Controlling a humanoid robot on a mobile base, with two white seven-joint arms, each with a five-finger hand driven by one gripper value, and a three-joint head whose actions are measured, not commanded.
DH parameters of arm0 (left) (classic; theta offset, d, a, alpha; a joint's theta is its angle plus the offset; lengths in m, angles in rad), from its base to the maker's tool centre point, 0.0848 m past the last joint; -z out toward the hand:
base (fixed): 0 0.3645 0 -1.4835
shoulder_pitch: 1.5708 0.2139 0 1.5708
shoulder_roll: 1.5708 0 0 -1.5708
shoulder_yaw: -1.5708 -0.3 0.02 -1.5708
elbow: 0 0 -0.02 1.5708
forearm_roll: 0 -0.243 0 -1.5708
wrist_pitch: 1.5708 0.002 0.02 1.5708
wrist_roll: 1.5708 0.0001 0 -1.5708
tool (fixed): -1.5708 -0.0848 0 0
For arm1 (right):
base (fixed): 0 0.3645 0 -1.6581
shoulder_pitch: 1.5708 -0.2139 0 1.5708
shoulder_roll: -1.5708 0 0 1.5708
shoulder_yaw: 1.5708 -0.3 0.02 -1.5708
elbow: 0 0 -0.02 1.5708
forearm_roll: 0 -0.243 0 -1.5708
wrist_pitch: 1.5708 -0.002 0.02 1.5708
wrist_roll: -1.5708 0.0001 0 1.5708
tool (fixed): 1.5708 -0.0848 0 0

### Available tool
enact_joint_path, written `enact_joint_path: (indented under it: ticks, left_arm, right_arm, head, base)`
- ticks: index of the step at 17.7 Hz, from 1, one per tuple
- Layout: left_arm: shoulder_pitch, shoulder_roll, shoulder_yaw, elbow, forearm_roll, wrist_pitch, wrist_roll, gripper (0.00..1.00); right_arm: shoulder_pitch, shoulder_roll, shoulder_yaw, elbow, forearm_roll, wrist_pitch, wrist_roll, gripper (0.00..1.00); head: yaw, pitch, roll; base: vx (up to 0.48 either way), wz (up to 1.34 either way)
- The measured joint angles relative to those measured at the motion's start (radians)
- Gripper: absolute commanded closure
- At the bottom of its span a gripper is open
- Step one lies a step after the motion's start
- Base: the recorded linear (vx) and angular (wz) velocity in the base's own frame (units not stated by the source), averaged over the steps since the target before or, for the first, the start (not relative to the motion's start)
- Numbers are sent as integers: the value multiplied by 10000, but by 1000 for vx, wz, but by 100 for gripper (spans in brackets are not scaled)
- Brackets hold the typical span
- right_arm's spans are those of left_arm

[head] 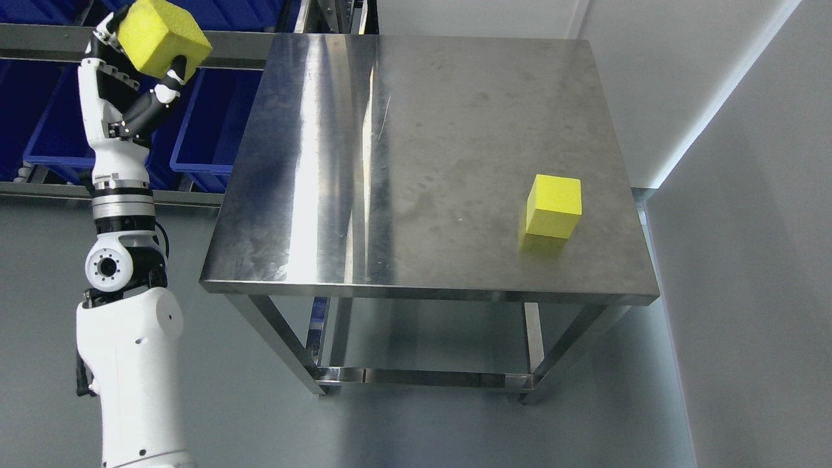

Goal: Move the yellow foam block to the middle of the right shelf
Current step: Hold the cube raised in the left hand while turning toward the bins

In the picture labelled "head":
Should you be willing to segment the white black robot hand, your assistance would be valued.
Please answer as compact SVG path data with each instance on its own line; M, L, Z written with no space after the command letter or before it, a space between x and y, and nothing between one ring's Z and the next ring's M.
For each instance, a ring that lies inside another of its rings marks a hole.
M81 119L95 155L92 171L80 176L90 194L122 183L149 189L152 133L176 108L185 86L188 59L178 55L153 88L139 92L140 72L118 33L130 9L125 4L92 30L77 69Z

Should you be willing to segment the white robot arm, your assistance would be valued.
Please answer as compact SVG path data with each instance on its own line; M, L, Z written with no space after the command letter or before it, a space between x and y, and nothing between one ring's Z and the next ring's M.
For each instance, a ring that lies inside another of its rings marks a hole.
M102 467L194 467L185 444L178 350L184 317L168 288L169 242L141 181L87 187L96 241L75 311L79 396L101 407Z

